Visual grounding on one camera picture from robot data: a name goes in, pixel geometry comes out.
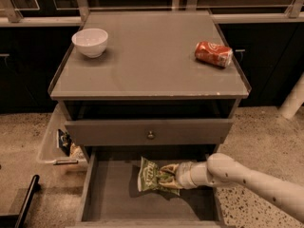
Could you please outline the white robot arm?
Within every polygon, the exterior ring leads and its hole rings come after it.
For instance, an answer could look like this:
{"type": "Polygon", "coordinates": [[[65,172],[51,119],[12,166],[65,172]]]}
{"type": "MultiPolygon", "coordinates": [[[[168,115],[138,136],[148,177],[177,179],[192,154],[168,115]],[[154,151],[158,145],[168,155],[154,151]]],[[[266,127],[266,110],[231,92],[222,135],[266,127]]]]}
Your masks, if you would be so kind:
{"type": "Polygon", "coordinates": [[[294,219],[304,222],[304,187],[250,169],[233,158],[214,153],[206,161],[167,164],[161,171],[173,175],[167,188],[223,187],[236,183],[267,200],[294,219]]]}

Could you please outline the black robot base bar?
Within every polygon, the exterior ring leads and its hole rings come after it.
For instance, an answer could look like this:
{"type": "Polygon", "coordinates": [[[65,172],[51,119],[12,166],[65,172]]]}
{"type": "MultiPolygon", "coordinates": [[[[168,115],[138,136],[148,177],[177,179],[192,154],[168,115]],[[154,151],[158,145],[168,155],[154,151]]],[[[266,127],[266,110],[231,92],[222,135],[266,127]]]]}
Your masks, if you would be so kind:
{"type": "Polygon", "coordinates": [[[39,180],[39,175],[32,177],[20,211],[17,214],[0,216],[0,228],[23,228],[33,196],[41,189],[39,180]]]}

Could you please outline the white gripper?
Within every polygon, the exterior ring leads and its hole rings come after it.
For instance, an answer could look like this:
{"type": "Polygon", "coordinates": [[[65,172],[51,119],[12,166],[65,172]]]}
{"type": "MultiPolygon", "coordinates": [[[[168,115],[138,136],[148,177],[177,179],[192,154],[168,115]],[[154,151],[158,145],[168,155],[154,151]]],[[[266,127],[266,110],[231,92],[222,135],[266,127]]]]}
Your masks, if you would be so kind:
{"type": "Polygon", "coordinates": [[[176,174],[175,180],[160,180],[159,184],[165,188],[170,189],[195,189],[197,186],[194,184],[191,178],[191,166],[192,163],[189,162],[182,162],[178,163],[171,163],[163,166],[161,168],[162,172],[169,173],[172,175],[176,174]]]}

